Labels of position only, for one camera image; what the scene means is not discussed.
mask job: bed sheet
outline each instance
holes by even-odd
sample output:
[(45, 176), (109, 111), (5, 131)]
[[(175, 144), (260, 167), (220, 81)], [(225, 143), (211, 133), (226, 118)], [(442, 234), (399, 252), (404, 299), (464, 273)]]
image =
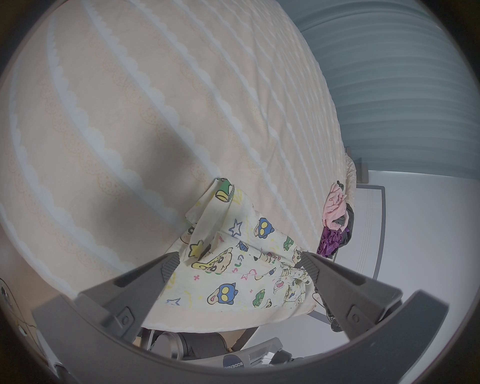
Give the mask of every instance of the bed sheet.
[(325, 79), (275, 1), (69, 0), (3, 79), (1, 222), (70, 297), (162, 255), (215, 177), (309, 250), (346, 183)]

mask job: blue cartoon mask print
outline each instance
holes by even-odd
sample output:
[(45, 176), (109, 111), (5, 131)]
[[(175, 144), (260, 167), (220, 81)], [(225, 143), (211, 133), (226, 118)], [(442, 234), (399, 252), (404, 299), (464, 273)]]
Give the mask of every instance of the blue cartoon mask print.
[(213, 305), (215, 303), (233, 305), (233, 299), (238, 291), (235, 289), (235, 284), (222, 284), (215, 292), (207, 298), (207, 303)]
[(261, 217), (260, 220), (258, 220), (258, 224), (253, 230), (253, 233), (260, 239), (266, 239), (267, 236), (274, 231), (275, 228), (272, 227), (272, 224), (270, 224), (265, 217)]

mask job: purple cloth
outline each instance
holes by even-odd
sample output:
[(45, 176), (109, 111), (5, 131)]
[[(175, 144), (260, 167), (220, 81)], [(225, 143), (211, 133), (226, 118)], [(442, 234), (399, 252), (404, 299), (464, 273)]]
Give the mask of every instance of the purple cloth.
[(325, 227), (322, 232), (320, 244), (318, 245), (317, 254), (323, 257), (328, 257), (335, 252), (342, 241), (342, 233), (343, 232), (340, 230), (334, 231)]

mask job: teal curtain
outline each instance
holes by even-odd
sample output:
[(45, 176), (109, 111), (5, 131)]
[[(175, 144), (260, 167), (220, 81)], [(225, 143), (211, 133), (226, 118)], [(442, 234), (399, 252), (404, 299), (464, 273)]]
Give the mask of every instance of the teal curtain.
[(320, 64), (345, 146), (369, 169), (480, 179), (480, 93), (414, 0), (278, 0)]

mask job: gray device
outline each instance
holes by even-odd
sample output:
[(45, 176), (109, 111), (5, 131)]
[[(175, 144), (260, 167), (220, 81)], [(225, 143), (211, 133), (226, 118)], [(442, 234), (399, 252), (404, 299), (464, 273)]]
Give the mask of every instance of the gray device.
[(80, 384), (139, 380), (242, 384), (249, 380), (256, 384), (310, 379), (397, 383), (428, 347), (448, 311), (446, 304), (422, 291), (402, 304), (399, 289), (304, 252), (300, 265), (351, 340), (349, 344), (293, 359), (273, 338), (245, 350), (179, 362), (171, 355), (155, 354), (151, 343), (144, 348), (132, 344), (179, 263), (178, 253), (169, 253), (81, 292), (74, 301), (59, 295), (35, 309), (40, 345), (53, 372), (68, 374)]

